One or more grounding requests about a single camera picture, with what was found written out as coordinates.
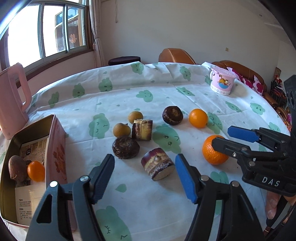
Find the window frame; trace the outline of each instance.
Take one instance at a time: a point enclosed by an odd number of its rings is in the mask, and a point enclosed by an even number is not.
[[[28,6],[30,5],[40,5],[39,13],[38,13],[38,46],[41,59],[26,66],[25,72],[27,76],[27,80],[33,78],[37,74],[42,71],[62,62],[67,59],[73,58],[80,54],[88,53],[93,51],[92,49],[92,41],[94,40],[93,35],[91,34],[91,26],[90,26],[90,14],[89,14],[89,0],[80,0],[84,2],[85,5],[80,3],[75,3],[71,1],[64,0],[32,0]],[[46,56],[45,48],[44,48],[44,39],[43,39],[43,12],[45,5],[56,5],[63,7],[63,35],[64,35],[64,45],[65,50],[58,52],[56,54]],[[68,7],[77,7],[82,10],[82,25],[84,26],[83,37],[85,41],[84,46],[79,46],[75,48],[70,48],[69,38],[68,38]],[[9,67],[9,57],[8,57],[8,34],[9,28],[6,30],[2,39],[0,40],[0,61],[2,70]]]

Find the chocolate-covered pastry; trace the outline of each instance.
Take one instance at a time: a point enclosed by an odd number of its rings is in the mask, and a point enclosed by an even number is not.
[[[178,125],[183,120],[183,113],[178,106],[168,106],[163,111],[163,120],[171,125]]]
[[[153,181],[163,179],[175,170],[174,163],[161,148],[147,152],[141,164]]]
[[[134,120],[131,137],[136,140],[150,141],[152,136],[152,120]]]
[[[114,155],[119,159],[131,159],[138,155],[140,146],[136,140],[127,136],[123,136],[117,138],[113,142],[112,149]]]

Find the wall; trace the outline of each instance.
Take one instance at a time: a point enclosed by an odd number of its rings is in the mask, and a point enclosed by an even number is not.
[[[256,15],[231,0],[120,0],[102,3],[101,40],[106,60],[136,55],[155,63],[164,48],[183,48],[201,64],[233,60],[270,85],[279,39]]]
[[[36,94],[41,88],[62,78],[77,74],[82,71],[95,68],[94,53],[88,52],[78,55],[71,59],[65,60],[53,67],[44,70],[28,81],[32,95]],[[18,88],[21,100],[25,102],[24,92],[22,87]]]
[[[281,70],[281,80],[285,81],[296,74],[296,50],[293,46],[280,41],[278,68]]]

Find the human hand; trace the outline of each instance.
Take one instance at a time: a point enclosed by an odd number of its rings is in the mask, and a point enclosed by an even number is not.
[[[277,193],[267,191],[266,195],[266,205],[265,213],[268,219],[273,219],[276,214],[276,206],[279,202],[280,195]],[[285,199],[291,204],[294,205],[296,201],[296,196],[294,197],[285,197]]]

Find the window sill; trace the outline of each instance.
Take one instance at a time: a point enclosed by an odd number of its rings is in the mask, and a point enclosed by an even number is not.
[[[26,74],[27,81],[32,79],[36,75],[40,74],[44,70],[49,69],[50,67],[53,67],[56,64],[59,64],[59,63],[65,61],[67,59],[70,59],[70,58],[73,58],[73,57],[76,57],[78,55],[85,54],[85,53],[88,53],[88,52],[91,52],[91,51],[93,51],[93,49],[85,49],[85,50],[82,50],[82,51],[79,51],[79,52],[75,52],[75,53],[71,53],[69,55],[63,56],[63,57],[61,57],[59,59],[55,59],[55,60],[53,60],[51,62],[48,62],[48,63],[46,63],[46,64],[44,64],[42,66],[38,66],[36,69],[34,69],[30,73]],[[16,85],[17,85],[17,88],[21,87],[19,80],[16,82]]]

